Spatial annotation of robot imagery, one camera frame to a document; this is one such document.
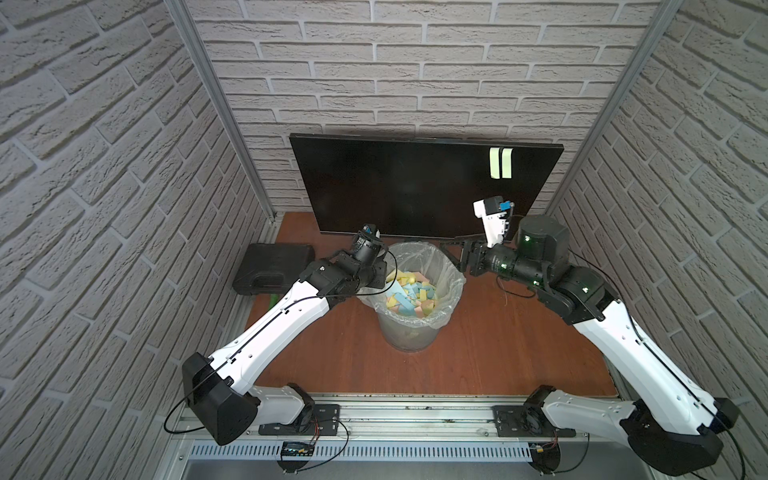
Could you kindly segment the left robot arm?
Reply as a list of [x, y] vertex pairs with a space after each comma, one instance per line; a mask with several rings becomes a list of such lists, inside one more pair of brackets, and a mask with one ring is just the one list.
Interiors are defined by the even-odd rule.
[[253, 426], [290, 425], [299, 432], [314, 423], [314, 400], [300, 387], [259, 387], [257, 378], [303, 330], [362, 288], [384, 291], [388, 249], [372, 224], [349, 249], [311, 262], [282, 299], [244, 333], [205, 356], [182, 365], [184, 398], [220, 446]]

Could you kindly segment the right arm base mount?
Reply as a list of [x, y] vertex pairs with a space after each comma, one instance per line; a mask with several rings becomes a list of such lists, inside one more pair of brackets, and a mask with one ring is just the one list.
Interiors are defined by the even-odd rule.
[[574, 438], [576, 431], [555, 427], [538, 407], [496, 405], [491, 407], [493, 423], [500, 438]]

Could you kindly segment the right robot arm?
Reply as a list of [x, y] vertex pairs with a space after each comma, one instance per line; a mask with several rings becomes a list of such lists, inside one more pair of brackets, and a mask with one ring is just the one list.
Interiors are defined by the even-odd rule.
[[588, 339], [628, 381], [637, 397], [598, 400], [543, 385], [529, 397], [555, 429], [572, 429], [630, 448], [653, 469], [695, 474], [723, 452], [722, 434], [740, 415], [688, 377], [642, 331], [617, 290], [597, 270], [571, 263], [570, 232], [551, 217], [520, 220], [515, 244], [504, 240], [509, 213], [481, 213], [484, 237], [469, 238], [461, 272], [493, 274], [527, 287], [546, 308]]

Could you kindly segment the clear plastic bin liner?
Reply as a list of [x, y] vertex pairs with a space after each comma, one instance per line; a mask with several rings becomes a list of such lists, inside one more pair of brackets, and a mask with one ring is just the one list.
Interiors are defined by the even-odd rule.
[[[449, 317], [450, 320], [461, 299], [466, 279], [435, 245], [427, 242], [397, 243], [389, 247], [384, 260], [386, 277], [395, 270], [420, 272], [426, 276], [435, 286], [438, 296], [436, 309], [426, 317]], [[358, 299], [377, 315], [381, 312], [397, 314], [386, 308], [386, 285], [385, 282], [383, 289], [364, 288], [358, 295]]]

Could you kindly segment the yellow-green sticky note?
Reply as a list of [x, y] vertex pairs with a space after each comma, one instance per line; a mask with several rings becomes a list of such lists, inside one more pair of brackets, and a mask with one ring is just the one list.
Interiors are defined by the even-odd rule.
[[512, 168], [512, 155], [513, 148], [504, 148], [501, 151], [501, 177], [503, 179], [511, 179], [513, 177]]

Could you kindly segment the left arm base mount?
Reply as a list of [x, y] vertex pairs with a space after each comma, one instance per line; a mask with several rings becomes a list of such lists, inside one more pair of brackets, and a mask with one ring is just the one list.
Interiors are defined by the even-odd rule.
[[260, 425], [258, 433], [261, 436], [335, 436], [339, 428], [340, 412], [339, 404], [305, 406], [293, 422]]

